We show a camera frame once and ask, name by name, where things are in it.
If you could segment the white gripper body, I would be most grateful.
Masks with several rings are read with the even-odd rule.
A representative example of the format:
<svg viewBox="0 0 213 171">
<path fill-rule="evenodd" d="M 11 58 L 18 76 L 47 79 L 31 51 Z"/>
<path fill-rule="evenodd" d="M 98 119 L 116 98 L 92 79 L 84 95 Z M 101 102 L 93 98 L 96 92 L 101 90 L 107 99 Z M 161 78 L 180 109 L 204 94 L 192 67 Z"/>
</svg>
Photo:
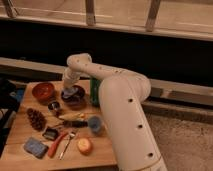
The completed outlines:
<svg viewBox="0 0 213 171">
<path fill-rule="evenodd" d="M 78 72 L 74 72 L 70 68 L 66 68 L 62 76 L 63 87 L 65 89 L 69 89 L 77 83 L 79 79 L 80 74 Z"/>
</svg>

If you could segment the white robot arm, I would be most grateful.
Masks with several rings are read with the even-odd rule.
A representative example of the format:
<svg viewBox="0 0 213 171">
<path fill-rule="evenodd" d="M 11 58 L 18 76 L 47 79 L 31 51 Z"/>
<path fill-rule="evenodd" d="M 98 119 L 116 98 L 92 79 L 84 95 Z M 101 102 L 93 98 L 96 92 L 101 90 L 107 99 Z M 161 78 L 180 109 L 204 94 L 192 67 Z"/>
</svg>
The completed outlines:
<svg viewBox="0 0 213 171">
<path fill-rule="evenodd" d="M 92 62 L 87 53 L 71 55 L 63 74 L 69 90 L 82 74 L 101 81 L 99 104 L 121 171 L 168 171 L 141 103 L 151 92 L 143 74 Z"/>
</svg>

